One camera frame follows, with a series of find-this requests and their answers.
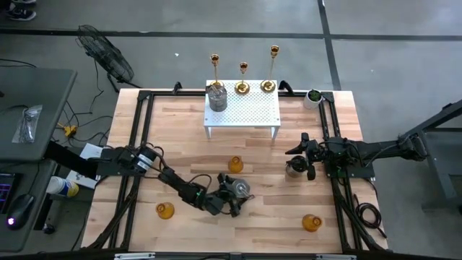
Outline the clear plastic bag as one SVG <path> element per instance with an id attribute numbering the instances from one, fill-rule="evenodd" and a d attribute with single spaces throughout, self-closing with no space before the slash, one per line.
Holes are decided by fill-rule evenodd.
<path id="1" fill-rule="evenodd" d="M 26 144 L 35 142 L 35 133 L 42 109 L 42 105 L 34 105 L 33 107 L 25 107 L 22 110 L 22 115 L 17 122 L 17 128 L 12 137 L 12 143 Z"/>

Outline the amber ribbed glass candle holder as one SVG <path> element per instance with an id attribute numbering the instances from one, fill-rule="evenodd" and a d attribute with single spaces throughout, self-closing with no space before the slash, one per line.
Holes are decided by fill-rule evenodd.
<path id="1" fill-rule="evenodd" d="M 243 170 L 243 161 L 239 156 L 233 156 L 228 162 L 228 170 L 231 173 L 240 173 Z"/>
<path id="2" fill-rule="evenodd" d="M 156 213 L 159 218 L 169 220 L 175 214 L 175 207 L 170 202 L 159 203 L 156 206 Z"/>
<path id="3" fill-rule="evenodd" d="M 316 232 L 322 224 L 322 219 L 314 214 L 307 214 L 302 218 L 303 228 L 310 233 Z"/>

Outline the white yellow wipes canister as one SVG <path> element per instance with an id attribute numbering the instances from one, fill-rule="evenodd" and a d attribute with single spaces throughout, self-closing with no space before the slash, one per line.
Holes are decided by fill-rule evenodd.
<path id="1" fill-rule="evenodd" d="M 51 177 L 46 189 L 47 194 L 65 196 L 68 198 L 76 196 L 78 192 L 79 186 L 75 182 L 57 176 Z"/>

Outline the black floor fan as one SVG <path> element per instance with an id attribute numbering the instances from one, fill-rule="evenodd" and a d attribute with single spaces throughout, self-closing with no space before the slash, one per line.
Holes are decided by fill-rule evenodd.
<path id="1" fill-rule="evenodd" d="M 141 88 L 141 86 L 132 82 L 134 71 L 122 52 L 99 30 L 91 25 L 80 25 L 77 30 L 77 40 L 85 53 L 107 72 L 108 79 L 116 92 L 119 92 L 119 90 L 116 88 L 112 78 L 118 83 Z"/>

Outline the medium gold candlestick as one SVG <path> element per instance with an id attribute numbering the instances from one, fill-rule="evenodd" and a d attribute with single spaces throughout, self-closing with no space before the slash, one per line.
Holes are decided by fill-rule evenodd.
<path id="1" fill-rule="evenodd" d="M 223 87 L 224 84 L 223 82 L 219 81 L 218 79 L 218 73 L 217 73 L 217 68 L 218 68 L 218 65 L 219 65 L 219 55 L 216 54 L 216 53 L 213 53 L 211 56 L 210 56 L 210 60 L 211 60 L 211 63 L 214 67 L 214 80 L 212 82 L 212 85 L 213 86 L 220 86 L 220 87 Z"/>

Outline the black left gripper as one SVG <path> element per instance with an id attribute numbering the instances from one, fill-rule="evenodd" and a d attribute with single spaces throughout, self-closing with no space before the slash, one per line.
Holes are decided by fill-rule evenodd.
<path id="1" fill-rule="evenodd" d="M 236 197 L 232 184 L 227 183 L 227 175 L 220 173 L 217 176 L 219 188 L 207 194 L 207 211 L 212 215 L 224 214 L 237 217 L 240 215 L 242 205 L 245 199 Z"/>

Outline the white card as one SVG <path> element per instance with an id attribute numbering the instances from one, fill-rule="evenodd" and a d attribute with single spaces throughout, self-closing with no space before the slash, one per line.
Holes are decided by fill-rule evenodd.
<path id="1" fill-rule="evenodd" d="M 89 159 L 92 157 L 100 158 L 102 153 L 102 147 L 98 147 L 96 145 L 86 143 L 83 150 L 80 153 L 80 157 L 84 159 Z"/>

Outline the white paper sheet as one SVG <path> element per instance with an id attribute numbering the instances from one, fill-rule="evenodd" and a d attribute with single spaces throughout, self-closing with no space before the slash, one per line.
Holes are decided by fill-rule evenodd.
<path id="1" fill-rule="evenodd" d="M 97 185 L 97 182 L 100 180 L 100 178 L 101 178 L 100 175 L 95 176 L 95 179 L 88 178 L 73 170 L 71 170 L 66 177 L 67 180 L 73 181 L 77 183 L 78 185 L 84 186 L 89 189 L 94 189 Z"/>

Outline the black metal stand frame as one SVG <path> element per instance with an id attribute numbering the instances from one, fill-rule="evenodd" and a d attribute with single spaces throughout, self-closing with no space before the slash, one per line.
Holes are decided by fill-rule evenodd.
<path id="1" fill-rule="evenodd" d="M 422 210 L 456 209 L 462 215 L 462 192 L 452 182 L 454 178 L 462 181 L 462 100 L 447 104 L 407 133 L 422 140 L 429 170 L 443 193 L 442 198 L 423 203 Z"/>

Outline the short gold candlestick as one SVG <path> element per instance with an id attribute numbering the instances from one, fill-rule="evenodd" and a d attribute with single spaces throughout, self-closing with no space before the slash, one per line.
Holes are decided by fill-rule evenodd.
<path id="1" fill-rule="evenodd" d="M 248 63 L 247 62 L 240 62 L 239 64 L 241 78 L 235 85 L 235 91 L 238 94 L 246 94 L 248 93 L 250 87 L 248 83 L 245 82 L 245 73 L 248 70 Z"/>

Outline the dark ribbed canister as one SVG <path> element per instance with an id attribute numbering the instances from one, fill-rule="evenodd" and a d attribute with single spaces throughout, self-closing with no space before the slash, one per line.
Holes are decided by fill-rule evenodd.
<path id="1" fill-rule="evenodd" d="M 227 91 L 221 85 L 209 85 L 206 87 L 209 99 L 209 107 L 215 112 L 222 112 L 227 108 Z"/>

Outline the tall gold candlestick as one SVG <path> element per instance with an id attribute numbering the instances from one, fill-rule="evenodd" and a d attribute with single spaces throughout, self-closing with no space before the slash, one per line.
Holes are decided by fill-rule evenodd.
<path id="1" fill-rule="evenodd" d="M 279 54 L 279 46 L 277 45 L 272 45 L 270 47 L 270 55 L 271 55 L 271 64 L 269 68 L 269 75 L 268 78 L 262 81 L 261 83 L 261 89 L 264 92 L 273 92 L 275 90 L 276 84 L 272 81 L 272 74 L 273 74 L 273 69 L 274 69 L 274 61 L 275 58 Z"/>

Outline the silver tin candle orange label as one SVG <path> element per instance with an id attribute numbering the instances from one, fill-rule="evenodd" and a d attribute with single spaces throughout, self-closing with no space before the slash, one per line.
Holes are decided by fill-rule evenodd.
<path id="1" fill-rule="evenodd" d="M 232 182 L 232 189 L 239 199 L 252 199 L 254 195 L 250 193 L 250 185 L 244 179 L 236 179 Z"/>

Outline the white pot with green plant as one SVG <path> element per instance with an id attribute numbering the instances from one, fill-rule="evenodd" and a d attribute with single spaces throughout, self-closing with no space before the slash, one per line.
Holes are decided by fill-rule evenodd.
<path id="1" fill-rule="evenodd" d="M 307 91 L 304 100 L 303 106 L 306 109 L 314 109 L 317 108 L 319 103 L 322 101 L 323 96 L 319 90 L 311 89 Z"/>

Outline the white perforated metal shelf riser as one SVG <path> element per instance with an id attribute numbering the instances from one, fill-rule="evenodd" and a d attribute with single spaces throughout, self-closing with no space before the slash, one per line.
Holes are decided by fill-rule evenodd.
<path id="1" fill-rule="evenodd" d="M 211 139 L 212 129 L 217 127 L 263 127 L 271 130 L 271 138 L 276 139 L 282 124 L 279 110 L 279 93 L 264 92 L 261 80 L 245 80 L 250 90 L 245 94 L 235 91 L 240 80 L 222 80 L 227 91 L 227 107 L 220 112 L 211 109 L 211 91 L 206 91 L 204 107 L 204 130 Z"/>

